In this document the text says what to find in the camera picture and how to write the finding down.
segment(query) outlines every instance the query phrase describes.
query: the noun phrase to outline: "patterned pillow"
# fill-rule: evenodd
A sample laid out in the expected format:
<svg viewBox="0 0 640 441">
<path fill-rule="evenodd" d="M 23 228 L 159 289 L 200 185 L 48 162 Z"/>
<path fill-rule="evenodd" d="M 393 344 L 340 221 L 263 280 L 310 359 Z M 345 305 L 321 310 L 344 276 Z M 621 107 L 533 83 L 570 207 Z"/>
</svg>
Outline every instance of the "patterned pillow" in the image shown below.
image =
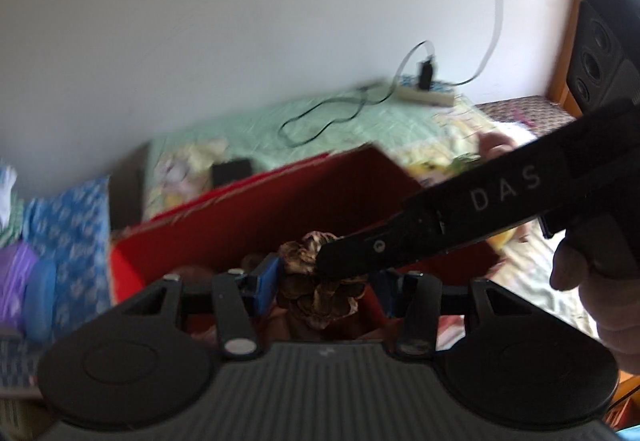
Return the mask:
<svg viewBox="0 0 640 441">
<path fill-rule="evenodd" d="M 54 341 L 111 307 L 108 184 L 108 178 L 90 181 L 25 208 L 23 239 L 58 268 Z"/>
</svg>

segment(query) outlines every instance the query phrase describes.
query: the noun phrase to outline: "human hand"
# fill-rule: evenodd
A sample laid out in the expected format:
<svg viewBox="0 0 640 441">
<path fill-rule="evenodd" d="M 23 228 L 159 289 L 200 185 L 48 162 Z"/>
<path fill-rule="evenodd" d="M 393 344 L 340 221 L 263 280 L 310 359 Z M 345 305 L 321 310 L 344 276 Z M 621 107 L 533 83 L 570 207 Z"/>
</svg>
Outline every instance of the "human hand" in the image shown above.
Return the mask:
<svg viewBox="0 0 640 441">
<path fill-rule="evenodd" d="M 484 161 L 494 160 L 517 148 L 513 138 L 501 132 L 478 132 L 478 154 Z M 521 224 L 516 228 L 514 236 L 523 239 L 530 232 L 530 223 Z"/>
<path fill-rule="evenodd" d="M 576 235 L 593 243 L 600 239 L 585 228 L 572 230 L 556 249 L 551 287 L 560 291 L 578 287 L 584 308 L 596 321 L 600 339 L 616 357 L 620 369 L 640 374 L 640 280 L 614 280 L 597 274 L 592 263 L 572 245 Z M 617 262 L 619 257 L 613 249 L 601 251 L 600 262 L 607 258 Z"/>
</svg>

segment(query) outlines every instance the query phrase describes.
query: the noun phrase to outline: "purple cloth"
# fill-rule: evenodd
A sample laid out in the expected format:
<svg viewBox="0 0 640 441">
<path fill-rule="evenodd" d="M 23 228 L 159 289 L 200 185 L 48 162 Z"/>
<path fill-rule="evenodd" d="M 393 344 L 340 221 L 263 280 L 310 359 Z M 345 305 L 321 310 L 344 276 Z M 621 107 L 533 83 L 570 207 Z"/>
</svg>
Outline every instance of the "purple cloth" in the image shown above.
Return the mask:
<svg viewBox="0 0 640 441">
<path fill-rule="evenodd" d="M 0 249 L 0 325 L 22 331 L 24 290 L 38 257 L 26 243 Z"/>
</svg>

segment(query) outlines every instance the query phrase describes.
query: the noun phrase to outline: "pillow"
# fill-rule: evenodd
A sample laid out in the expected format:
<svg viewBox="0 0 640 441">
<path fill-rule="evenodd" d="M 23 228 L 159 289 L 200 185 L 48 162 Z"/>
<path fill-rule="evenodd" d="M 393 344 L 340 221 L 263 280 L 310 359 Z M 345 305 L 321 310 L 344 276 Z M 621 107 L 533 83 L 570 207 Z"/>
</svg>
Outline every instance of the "pillow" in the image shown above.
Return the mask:
<svg viewBox="0 0 640 441">
<path fill-rule="evenodd" d="M 28 244 L 0 248 L 0 326 L 2 332 L 23 331 L 23 303 L 27 281 L 38 258 Z"/>
<path fill-rule="evenodd" d="M 90 181 L 25 208 L 23 239 L 58 269 L 53 341 L 111 307 L 108 184 L 106 177 Z"/>
<path fill-rule="evenodd" d="M 43 344 L 51 338 L 56 273 L 53 261 L 38 261 L 27 280 L 22 303 L 22 328 L 31 342 Z"/>
</svg>

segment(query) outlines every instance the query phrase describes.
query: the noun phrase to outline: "cable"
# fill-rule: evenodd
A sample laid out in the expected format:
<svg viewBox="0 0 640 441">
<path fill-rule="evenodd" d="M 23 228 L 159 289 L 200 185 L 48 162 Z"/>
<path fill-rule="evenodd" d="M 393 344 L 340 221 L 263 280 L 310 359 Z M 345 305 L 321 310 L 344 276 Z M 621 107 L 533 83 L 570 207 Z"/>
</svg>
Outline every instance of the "cable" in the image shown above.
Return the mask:
<svg viewBox="0 0 640 441">
<path fill-rule="evenodd" d="M 611 412 L 618 405 L 620 405 L 620 403 L 622 403 L 626 399 L 630 398 L 631 396 L 636 394 L 636 392 L 638 392 L 638 391 L 640 391 L 640 385 L 636 385 L 631 391 L 627 392 L 623 397 L 621 397 L 620 399 L 616 400 L 612 405 L 609 405 L 609 408 L 607 408 L 607 412 Z"/>
<path fill-rule="evenodd" d="M 495 0 L 494 33 L 492 34 L 489 47 L 486 53 L 484 54 L 484 57 L 482 58 L 480 65 L 478 66 L 478 70 L 468 80 L 465 80 L 464 82 L 459 82 L 457 84 L 449 84 L 449 85 L 453 87 L 466 85 L 470 82 L 473 82 L 476 78 L 478 78 L 484 72 L 486 65 L 489 63 L 489 60 L 494 54 L 495 48 L 498 46 L 498 41 L 500 40 L 500 36 L 502 34 L 503 23 L 504 23 L 504 0 Z"/>
<path fill-rule="evenodd" d="M 381 104 L 382 102 L 385 102 L 386 100 L 388 100 L 391 97 L 391 95 L 393 95 L 393 93 L 396 90 L 396 87 L 398 87 L 398 82 L 400 81 L 400 77 L 402 76 L 402 72 L 404 71 L 404 68 L 406 67 L 407 62 L 409 62 L 409 59 L 414 55 L 414 53 L 416 51 L 418 51 L 420 46 L 425 46 L 426 47 L 427 45 L 429 45 L 431 47 L 431 51 L 433 51 L 433 53 L 431 53 L 429 55 L 429 57 L 431 58 L 431 57 L 433 57 L 435 55 L 435 47 L 433 45 L 433 42 L 431 42 L 430 40 L 423 40 L 420 44 L 416 44 L 411 49 L 411 51 L 409 53 L 407 53 L 406 56 L 402 59 L 402 62 L 400 63 L 400 65 L 398 67 L 398 70 L 396 71 L 396 74 L 394 75 L 394 79 L 391 82 L 391 86 L 389 87 L 389 91 L 387 92 L 385 97 L 380 98 L 380 100 L 375 100 L 373 102 L 370 101 L 369 100 L 369 89 L 371 89 L 372 86 L 366 86 L 364 88 L 358 89 L 358 92 L 360 92 L 360 98 L 355 98 L 355 97 L 327 98 L 326 100 L 323 100 L 322 102 L 319 102 L 316 105 L 314 105 L 312 108 L 306 110 L 304 113 L 299 114 L 298 116 L 294 116 L 293 118 L 289 118 L 278 129 L 278 136 L 281 137 L 287 143 L 287 147 L 290 147 L 290 148 L 302 147 L 302 145 L 310 144 L 312 141 L 314 141 L 316 138 L 318 138 L 324 131 L 326 131 L 326 129 L 331 127 L 333 124 L 343 124 L 345 122 L 350 122 L 351 120 L 356 118 L 356 116 L 358 116 L 360 114 L 360 112 L 362 112 L 362 109 L 364 108 L 364 106 L 376 106 L 378 104 Z M 294 142 L 287 135 L 287 133 L 284 131 L 285 127 L 287 127 L 289 124 L 292 124 L 293 122 L 296 122 L 296 121 L 304 118 L 307 114 L 312 113 L 318 107 L 321 107 L 321 106 L 323 106 L 325 104 L 337 104 L 337 103 L 341 103 L 341 104 L 344 104 L 344 103 L 357 104 L 358 108 L 353 113 L 353 115 L 349 116 L 348 118 L 337 118 L 335 120 L 331 120 L 327 125 L 325 125 L 322 129 L 320 129 L 318 132 L 316 132 L 316 134 L 314 136 L 312 136 L 308 140 L 305 140 L 304 142 Z"/>
<path fill-rule="evenodd" d="M 482 61 L 480 62 L 480 65 L 478 66 L 478 70 L 468 80 L 465 80 L 463 82 L 459 82 L 457 84 L 449 84 L 450 86 L 458 87 L 458 86 L 463 86 L 465 84 L 468 84 L 469 82 L 472 82 L 473 80 L 478 78 L 484 72 L 484 69 L 486 68 L 486 65 L 488 64 L 489 60 L 491 59 L 492 55 L 494 54 L 495 48 L 498 46 L 498 42 L 500 41 L 500 36 L 502 35 L 502 25 L 503 25 L 503 23 L 504 23 L 504 0 L 495 0 L 494 32 L 492 34 L 491 42 L 489 43 L 489 47 L 488 47 L 486 53 L 484 54 L 484 57 L 482 58 Z M 404 71 L 404 67 L 406 66 L 406 63 L 409 62 L 409 59 L 412 57 L 412 55 L 415 53 L 415 51 L 420 46 L 426 46 L 427 44 L 431 48 L 430 49 L 431 53 L 429 55 L 429 58 L 432 58 L 432 57 L 435 56 L 435 47 L 434 47 L 434 45 L 433 45 L 433 43 L 431 41 L 424 40 L 420 44 L 416 44 L 416 46 L 414 46 L 414 48 L 407 54 L 407 56 L 404 57 L 404 60 L 402 60 L 400 66 L 398 68 L 398 71 L 396 72 L 396 75 L 394 76 L 394 79 L 391 82 L 391 87 L 389 88 L 388 93 L 382 99 L 377 100 L 375 102 L 369 101 L 369 99 L 368 99 L 368 97 L 369 97 L 369 89 L 370 89 L 371 86 L 367 86 L 365 88 L 360 88 L 359 89 L 360 98 L 335 97 L 335 98 L 329 98 L 327 100 L 323 100 L 322 102 L 319 102 L 318 104 L 314 105 L 309 110 L 306 110 L 304 113 L 299 114 L 298 116 L 295 116 L 293 118 L 290 118 L 286 122 L 284 122 L 280 126 L 280 128 L 278 129 L 279 137 L 281 137 L 287 143 L 287 147 L 290 147 L 290 148 L 301 147 L 302 145 L 306 145 L 306 144 L 309 144 L 312 141 L 314 141 L 324 131 L 326 131 L 326 129 L 331 127 L 333 124 L 343 124 L 345 122 L 350 122 L 351 120 L 356 118 L 362 112 L 362 110 L 363 110 L 363 108 L 365 106 L 378 105 L 378 104 L 381 104 L 382 102 L 384 102 L 385 100 L 388 100 L 391 97 L 391 95 L 393 95 L 393 93 L 396 90 L 396 87 L 398 86 L 399 79 L 400 79 L 400 77 L 402 75 L 402 72 Z M 335 104 L 335 103 L 357 104 L 358 108 L 356 109 L 356 111 L 351 116 L 349 116 L 347 118 L 337 118 L 335 120 L 330 121 L 327 125 L 325 125 L 322 129 L 320 129 L 320 131 L 318 131 L 314 136 L 312 136 L 311 138 L 309 138 L 308 140 L 305 140 L 303 142 L 294 142 L 292 139 L 290 139 L 290 137 L 284 131 L 285 127 L 287 127 L 289 124 L 292 124 L 293 122 L 296 122 L 296 121 L 304 118 L 307 114 L 312 113 L 318 107 L 321 107 L 321 106 L 323 106 L 325 104 Z"/>
</svg>

